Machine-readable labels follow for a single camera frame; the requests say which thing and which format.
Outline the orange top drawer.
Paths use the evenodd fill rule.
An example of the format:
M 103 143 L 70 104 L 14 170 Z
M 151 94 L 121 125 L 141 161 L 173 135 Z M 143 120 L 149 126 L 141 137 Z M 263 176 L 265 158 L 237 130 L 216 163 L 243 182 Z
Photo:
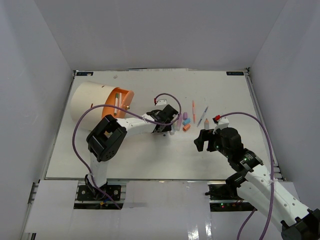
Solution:
M 105 106 L 102 108 L 102 117 L 112 115 L 114 118 L 123 119 L 126 115 L 124 110 L 128 111 L 130 109 L 133 98 L 134 92 L 132 90 L 114 87 L 109 93 L 105 104 L 119 107 L 121 110 Z

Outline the green capped white marker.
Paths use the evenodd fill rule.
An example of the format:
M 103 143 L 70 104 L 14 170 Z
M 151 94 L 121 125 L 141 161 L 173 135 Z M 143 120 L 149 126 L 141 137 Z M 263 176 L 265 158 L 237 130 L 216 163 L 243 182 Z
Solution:
M 119 106 L 119 93 L 115 94 L 115 106 Z

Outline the cream cylindrical drawer organizer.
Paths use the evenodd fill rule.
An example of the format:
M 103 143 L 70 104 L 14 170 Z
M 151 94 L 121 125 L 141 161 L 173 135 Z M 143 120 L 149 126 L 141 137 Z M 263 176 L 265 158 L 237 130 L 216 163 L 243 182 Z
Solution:
M 104 105 L 108 97 L 116 87 L 109 86 L 92 81 L 85 81 L 79 85 L 74 92 L 70 102 L 70 115 L 72 120 L 77 123 L 80 117 L 88 109 Z M 101 121 L 103 107 L 95 108 L 90 111 L 79 124 L 79 127 L 84 130 L 93 130 Z

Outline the white grey marker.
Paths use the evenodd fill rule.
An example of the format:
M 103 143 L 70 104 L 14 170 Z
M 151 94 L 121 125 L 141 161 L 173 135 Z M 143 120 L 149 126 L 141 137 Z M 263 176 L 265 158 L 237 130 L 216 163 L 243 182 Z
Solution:
M 118 113 L 119 113 L 119 108 L 121 107 L 121 103 L 122 103 L 122 93 L 121 92 L 118 92 L 118 94 L 119 94 L 119 104 L 118 104 L 118 106 L 116 106 L 116 108 L 114 109 L 114 112 L 113 112 L 113 114 L 114 114 L 114 116 L 117 116 L 118 115 Z

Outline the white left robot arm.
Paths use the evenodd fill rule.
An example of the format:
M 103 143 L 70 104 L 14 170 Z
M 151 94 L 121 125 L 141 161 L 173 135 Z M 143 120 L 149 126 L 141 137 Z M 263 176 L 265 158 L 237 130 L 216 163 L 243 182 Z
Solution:
M 114 118 L 110 114 L 103 117 L 86 138 L 90 152 L 90 196 L 96 200 L 105 196 L 108 161 L 116 155 L 126 137 L 169 132 L 178 113 L 168 104 L 162 110 L 152 110 L 138 118 Z

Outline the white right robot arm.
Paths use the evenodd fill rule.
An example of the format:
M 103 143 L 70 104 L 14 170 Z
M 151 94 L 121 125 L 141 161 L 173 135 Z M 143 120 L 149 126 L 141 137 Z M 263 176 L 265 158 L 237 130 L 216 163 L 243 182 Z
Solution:
M 226 195 L 249 202 L 281 233 L 284 240 L 318 240 L 320 211 L 311 210 L 295 198 L 271 173 L 263 161 L 244 148 L 234 128 L 202 129 L 194 143 L 199 152 L 207 142 L 207 151 L 220 152 L 227 158 L 235 174 L 226 179 Z

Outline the pink purple highlighter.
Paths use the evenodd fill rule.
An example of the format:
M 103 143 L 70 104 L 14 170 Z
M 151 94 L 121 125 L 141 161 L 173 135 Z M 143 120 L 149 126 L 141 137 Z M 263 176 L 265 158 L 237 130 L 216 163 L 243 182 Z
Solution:
M 177 121 L 175 122 L 175 126 L 174 126 L 174 129 L 175 129 L 176 131 L 180 131 L 181 125 L 182 125 L 182 121 L 183 121 L 183 115 L 180 114 L 179 117 L 178 117 L 178 119 L 177 119 Z

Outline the purple highlighter cap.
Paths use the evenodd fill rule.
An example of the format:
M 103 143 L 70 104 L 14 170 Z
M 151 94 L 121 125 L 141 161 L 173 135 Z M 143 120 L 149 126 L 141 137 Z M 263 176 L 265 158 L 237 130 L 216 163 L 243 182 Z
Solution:
M 188 118 L 188 113 L 187 112 L 184 112 L 183 114 L 182 114 L 182 119 L 183 120 L 186 120 Z

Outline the light blue highlighter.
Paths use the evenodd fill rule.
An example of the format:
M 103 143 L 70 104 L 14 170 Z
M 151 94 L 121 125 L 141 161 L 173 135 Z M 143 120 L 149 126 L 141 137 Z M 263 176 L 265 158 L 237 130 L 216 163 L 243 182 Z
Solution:
M 170 129 L 170 131 L 169 131 L 169 134 L 170 134 L 171 136 L 173 136 L 173 135 L 175 134 L 175 127 L 174 127 L 174 125 L 171 125 L 171 129 Z

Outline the orange tipped clear highlighter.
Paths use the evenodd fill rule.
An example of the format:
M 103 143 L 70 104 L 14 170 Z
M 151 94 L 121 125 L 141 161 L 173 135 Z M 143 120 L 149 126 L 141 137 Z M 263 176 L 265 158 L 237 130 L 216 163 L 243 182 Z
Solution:
M 209 122 L 209 120 L 207 118 L 204 121 L 204 129 L 205 130 L 209 130 L 210 129 L 210 122 Z

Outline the orange highlighter cap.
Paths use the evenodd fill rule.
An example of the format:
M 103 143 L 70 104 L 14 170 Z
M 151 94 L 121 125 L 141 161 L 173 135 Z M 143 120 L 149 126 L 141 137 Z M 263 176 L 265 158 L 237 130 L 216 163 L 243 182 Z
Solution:
M 186 124 L 186 125 L 183 126 L 182 130 L 183 130 L 184 132 L 186 132 L 186 131 L 188 131 L 188 130 L 190 129 L 190 127 L 191 127 L 191 125 L 188 123 L 188 124 Z

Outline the blue highlighter cap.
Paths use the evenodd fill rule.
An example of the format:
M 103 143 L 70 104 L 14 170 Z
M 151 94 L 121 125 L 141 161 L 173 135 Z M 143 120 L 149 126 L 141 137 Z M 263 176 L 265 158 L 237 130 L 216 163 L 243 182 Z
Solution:
M 191 122 L 191 119 L 190 118 L 187 118 L 187 119 L 185 119 L 183 122 L 182 122 L 182 124 L 184 125 L 184 126 L 186 126 L 187 124 L 189 124 Z

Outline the orange slim pen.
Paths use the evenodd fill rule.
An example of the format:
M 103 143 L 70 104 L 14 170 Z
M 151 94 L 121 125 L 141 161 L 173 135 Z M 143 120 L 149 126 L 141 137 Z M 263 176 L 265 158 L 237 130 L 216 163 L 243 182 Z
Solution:
M 196 111 L 195 111 L 195 102 L 194 100 L 192 100 L 192 120 L 193 123 L 196 123 Z

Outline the blue slim pen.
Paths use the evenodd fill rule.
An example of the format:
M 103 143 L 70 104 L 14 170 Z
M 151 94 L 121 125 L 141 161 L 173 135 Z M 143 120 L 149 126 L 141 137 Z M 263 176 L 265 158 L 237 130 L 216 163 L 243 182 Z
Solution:
M 203 119 L 204 119 L 204 117 L 205 117 L 205 115 L 206 115 L 206 113 L 208 111 L 208 108 L 209 108 L 209 106 L 206 106 L 206 108 L 204 109 L 204 111 L 203 111 L 202 115 L 200 116 L 200 119 L 199 119 L 199 121 L 198 121 L 198 123 L 196 125 L 197 127 L 199 127 L 201 122 L 203 121 Z

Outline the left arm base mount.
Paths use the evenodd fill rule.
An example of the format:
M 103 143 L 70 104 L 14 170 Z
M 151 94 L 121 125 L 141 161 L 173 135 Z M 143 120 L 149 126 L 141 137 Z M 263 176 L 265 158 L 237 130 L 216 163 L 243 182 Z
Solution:
M 119 184 L 104 184 L 100 189 L 109 195 L 112 200 L 97 190 L 90 183 L 88 175 L 84 178 L 84 183 L 77 187 L 73 208 L 76 210 L 121 210 L 124 205 L 124 186 Z

